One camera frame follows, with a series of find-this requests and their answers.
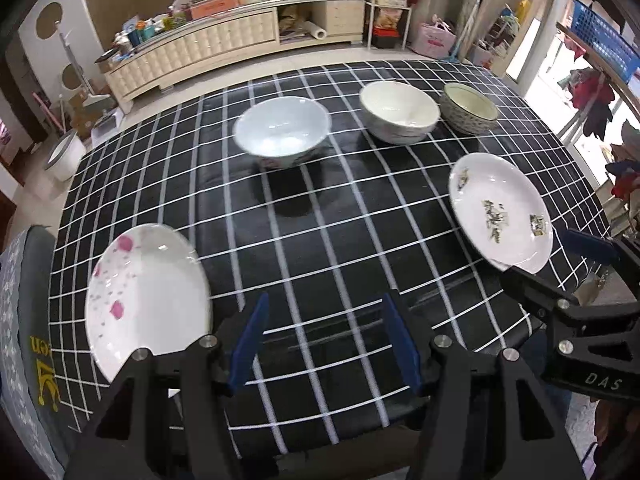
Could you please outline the white plate pink petals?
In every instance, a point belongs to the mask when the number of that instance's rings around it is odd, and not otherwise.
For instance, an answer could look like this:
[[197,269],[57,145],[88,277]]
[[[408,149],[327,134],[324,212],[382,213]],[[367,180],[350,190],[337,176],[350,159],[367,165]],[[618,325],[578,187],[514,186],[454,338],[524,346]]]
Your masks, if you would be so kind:
[[89,278],[85,328],[106,380],[115,379],[134,350],[181,351],[212,326],[208,279],[182,234],[142,224],[104,250]]

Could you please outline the cream tufted TV cabinet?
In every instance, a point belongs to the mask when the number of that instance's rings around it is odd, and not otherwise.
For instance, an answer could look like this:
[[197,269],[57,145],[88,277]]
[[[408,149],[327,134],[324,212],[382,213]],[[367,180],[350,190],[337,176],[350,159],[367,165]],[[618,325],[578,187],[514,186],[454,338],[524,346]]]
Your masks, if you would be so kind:
[[[330,44],[361,44],[364,0],[264,0],[238,6],[165,32],[137,47],[106,75],[119,106],[152,89],[231,64]],[[311,21],[328,33],[323,41],[303,30]]]

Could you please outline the white grey patterned bowl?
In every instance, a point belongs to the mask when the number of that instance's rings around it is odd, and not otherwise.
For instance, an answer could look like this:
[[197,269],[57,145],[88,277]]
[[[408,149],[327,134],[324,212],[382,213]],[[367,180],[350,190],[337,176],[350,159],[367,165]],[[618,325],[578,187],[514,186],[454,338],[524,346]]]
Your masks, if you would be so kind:
[[398,81],[366,84],[359,92],[359,103],[364,128],[388,144],[418,143],[440,119],[439,106],[430,96]]

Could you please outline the white plastic basin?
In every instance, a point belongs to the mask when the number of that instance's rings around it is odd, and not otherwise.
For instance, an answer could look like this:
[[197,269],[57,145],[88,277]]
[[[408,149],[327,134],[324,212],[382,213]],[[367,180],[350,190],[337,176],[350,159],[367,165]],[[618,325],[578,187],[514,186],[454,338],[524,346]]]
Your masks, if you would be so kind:
[[76,174],[85,154],[87,154],[87,149],[80,140],[77,131],[70,130],[55,144],[44,164],[44,171],[60,182],[70,180]]

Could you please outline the white plate with dog pattern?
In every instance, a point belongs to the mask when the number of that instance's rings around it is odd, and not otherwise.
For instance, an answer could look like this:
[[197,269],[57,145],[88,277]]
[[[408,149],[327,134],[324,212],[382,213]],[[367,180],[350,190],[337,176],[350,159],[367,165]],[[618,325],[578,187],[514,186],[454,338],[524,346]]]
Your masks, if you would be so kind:
[[496,269],[536,274],[553,247],[551,219],[532,181],[488,153],[461,157],[451,168],[449,199],[463,233]]

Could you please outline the black white checkered tablecloth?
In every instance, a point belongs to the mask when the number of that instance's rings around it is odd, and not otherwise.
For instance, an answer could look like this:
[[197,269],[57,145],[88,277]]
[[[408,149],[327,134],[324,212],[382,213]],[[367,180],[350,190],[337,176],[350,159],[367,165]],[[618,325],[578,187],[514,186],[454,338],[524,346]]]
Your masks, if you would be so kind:
[[[498,124],[478,138],[440,122],[418,144],[378,142],[363,128],[358,94],[383,79],[432,98],[445,84],[466,84],[498,106]],[[318,101],[332,131],[318,158],[264,171],[232,129],[277,96]],[[70,184],[51,274],[61,429],[76,437],[108,385],[86,337],[90,274],[112,240],[142,223],[171,226],[195,246],[216,316],[270,299],[252,376],[228,408],[247,453],[320,448],[418,407],[380,318],[391,289],[470,350],[520,344],[537,321],[503,293],[449,203],[450,169],[473,152],[517,166],[555,228],[608,234],[574,158],[522,98],[473,65],[373,61],[269,75],[156,113],[87,154]]]

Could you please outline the white paper roll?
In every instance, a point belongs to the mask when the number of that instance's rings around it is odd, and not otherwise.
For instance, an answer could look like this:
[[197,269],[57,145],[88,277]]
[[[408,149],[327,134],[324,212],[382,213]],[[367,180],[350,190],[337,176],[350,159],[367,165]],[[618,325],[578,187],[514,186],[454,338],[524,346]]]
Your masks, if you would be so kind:
[[323,41],[326,39],[326,36],[328,36],[328,33],[324,28],[320,27],[317,24],[314,24],[311,21],[303,22],[303,30],[306,32],[306,34],[308,34],[315,40]]

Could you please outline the blue plastic crate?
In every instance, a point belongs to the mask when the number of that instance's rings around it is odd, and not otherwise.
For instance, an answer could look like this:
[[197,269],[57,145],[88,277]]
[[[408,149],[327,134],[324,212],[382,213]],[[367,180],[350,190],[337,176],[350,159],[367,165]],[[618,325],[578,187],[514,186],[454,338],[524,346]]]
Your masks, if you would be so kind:
[[589,6],[579,0],[573,0],[573,4],[570,30],[608,62],[623,81],[630,81],[639,68],[639,55],[636,50]]

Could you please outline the green rimmed patterned bowl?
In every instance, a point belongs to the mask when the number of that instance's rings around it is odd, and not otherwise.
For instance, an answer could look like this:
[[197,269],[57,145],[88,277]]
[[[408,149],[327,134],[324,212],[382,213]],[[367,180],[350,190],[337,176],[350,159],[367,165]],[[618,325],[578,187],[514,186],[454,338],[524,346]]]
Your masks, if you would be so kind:
[[466,84],[455,82],[442,87],[439,108],[452,128],[473,136],[490,130],[500,117],[498,107],[491,99]]

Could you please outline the grey sofa cushion gold crown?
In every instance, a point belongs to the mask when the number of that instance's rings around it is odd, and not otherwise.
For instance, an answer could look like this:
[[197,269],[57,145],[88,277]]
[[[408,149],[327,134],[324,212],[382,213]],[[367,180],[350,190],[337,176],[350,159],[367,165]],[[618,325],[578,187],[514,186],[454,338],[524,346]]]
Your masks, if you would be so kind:
[[67,454],[47,335],[53,243],[44,226],[31,226],[1,254],[1,422],[46,478],[61,479]]

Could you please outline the white floor mop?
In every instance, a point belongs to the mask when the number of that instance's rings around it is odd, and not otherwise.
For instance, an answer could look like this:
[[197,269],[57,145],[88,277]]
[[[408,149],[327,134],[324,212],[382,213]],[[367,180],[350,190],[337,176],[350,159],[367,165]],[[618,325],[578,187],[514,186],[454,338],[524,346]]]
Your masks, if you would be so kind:
[[99,110],[100,112],[106,112],[113,106],[112,97],[109,94],[96,93],[93,90],[93,86],[85,76],[84,70],[76,60],[72,48],[68,44],[66,37],[62,32],[62,29],[60,29],[60,22],[55,23],[55,28],[56,32],[58,33],[58,38],[60,38],[62,42],[62,46],[67,59],[70,61],[70,65],[73,67],[76,75],[79,78],[81,88],[83,88],[86,92],[86,98],[85,101],[82,102],[82,106],[85,107],[86,110]]

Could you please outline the pink box on cabinet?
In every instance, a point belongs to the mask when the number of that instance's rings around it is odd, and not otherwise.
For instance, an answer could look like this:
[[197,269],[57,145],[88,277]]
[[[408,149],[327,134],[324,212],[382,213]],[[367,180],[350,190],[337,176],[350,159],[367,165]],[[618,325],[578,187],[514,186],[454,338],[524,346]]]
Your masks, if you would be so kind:
[[200,18],[207,18],[208,16],[226,12],[236,8],[239,5],[239,0],[202,0],[194,3],[190,6],[189,14],[191,20],[199,20]]

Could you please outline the white bowl with red pattern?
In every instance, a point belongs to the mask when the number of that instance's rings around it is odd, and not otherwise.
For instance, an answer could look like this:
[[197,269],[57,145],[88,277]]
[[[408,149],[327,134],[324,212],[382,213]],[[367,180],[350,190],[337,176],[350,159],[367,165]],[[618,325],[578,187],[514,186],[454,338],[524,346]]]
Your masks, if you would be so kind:
[[282,170],[312,159],[331,128],[330,113],[317,101],[281,96],[246,110],[233,126],[233,140],[262,168]]

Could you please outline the pink gift bag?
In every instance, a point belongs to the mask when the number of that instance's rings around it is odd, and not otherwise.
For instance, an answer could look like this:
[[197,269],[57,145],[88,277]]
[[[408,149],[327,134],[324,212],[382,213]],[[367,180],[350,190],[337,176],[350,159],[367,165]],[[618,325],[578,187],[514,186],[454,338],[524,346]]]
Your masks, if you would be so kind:
[[457,36],[437,14],[420,24],[412,40],[411,50],[427,58],[448,58]]

